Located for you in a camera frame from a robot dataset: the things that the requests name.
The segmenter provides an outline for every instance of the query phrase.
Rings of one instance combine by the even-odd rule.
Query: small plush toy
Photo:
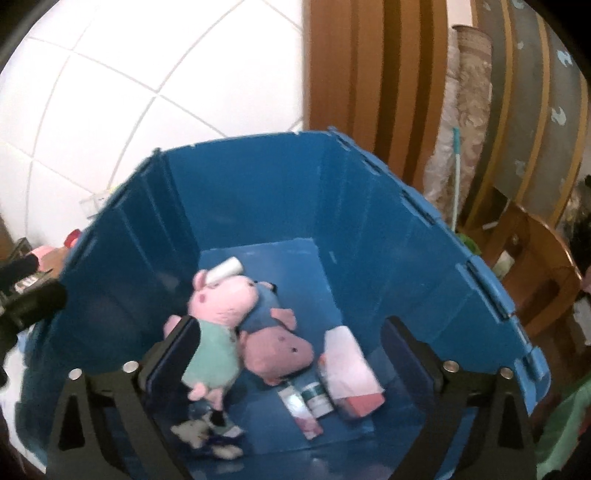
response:
[[[204,456],[234,460],[244,455],[242,449],[233,445],[227,438],[214,435],[204,420],[185,421],[170,427],[170,431],[188,443],[192,449],[200,450]]]
[[[309,342],[292,333],[296,317],[282,309],[274,285],[256,284],[259,300],[240,325],[240,344],[244,366],[275,386],[282,379],[311,365],[314,351]]]
[[[254,281],[233,275],[206,285],[207,272],[199,271],[193,279],[195,289],[189,300],[189,315],[199,321],[201,342],[195,351],[182,382],[191,388],[189,400],[205,398],[214,410],[223,411],[224,393],[241,371],[239,345],[235,329],[258,301]],[[164,325],[167,336],[180,321],[171,316]]]

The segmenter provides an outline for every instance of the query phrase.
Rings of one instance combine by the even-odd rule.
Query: white paper roll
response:
[[[227,260],[220,263],[217,267],[213,267],[207,276],[205,277],[205,285],[211,285],[217,283],[224,278],[231,277],[232,275],[240,275],[244,272],[244,267],[236,257],[230,257]]]

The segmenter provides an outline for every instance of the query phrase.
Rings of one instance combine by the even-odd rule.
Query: blue storage container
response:
[[[386,403],[356,423],[328,415],[324,434],[308,442],[276,389],[246,372],[226,400],[246,430],[246,456],[195,460],[179,447],[195,478],[228,470],[234,479],[389,477],[424,421],[381,345],[390,315],[464,369],[511,367],[529,412],[549,388],[545,359],[489,268],[376,157],[338,132],[235,138],[156,151],[84,233],[61,276],[67,307],[37,325],[27,345],[17,408],[26,447],[45,460],[71,369],[93,375],[141,359],[168,316],[186,312],[194,273],[232,255],[250,277],[279,286],[316,355],[327,329],[349,326]],[[310,369],[293,383],[313,377]],[[176,420],[162,420],[163,429]],[[470,421],[442,475],[457,462]]]

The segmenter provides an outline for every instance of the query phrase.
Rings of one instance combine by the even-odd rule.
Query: silver screw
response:
[[[511,380],[511,378],[513,378],[513,370],[511,370],[511,368],[502,367],[499,370],[499,373],[503,378],[506,378],[507,380]]]
[[[445,360],[443,362],[443,369],[451,374],[457,374],[460,371],[460,364],[454,360]]]
[[[139,367],[139,363],[136,362],[135,360],[132,360],[131,362],[127,362],[123,365],[123,371],[126,374],[131,374],[133,372],[135,372]]]
[[[78,380],[82,376],[82,370],[80,368],[75,368],[74,370],[68,373],[68,378],[70,380]]]

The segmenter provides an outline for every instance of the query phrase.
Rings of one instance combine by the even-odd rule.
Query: brown plastic chair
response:
[[[515,263],[502,284],[515,302],[525,331],[533,338],[572,306],[580,290],[581,274],[558,233],[514,202],[482,249],[482,258],[492,268],[503,251]]]

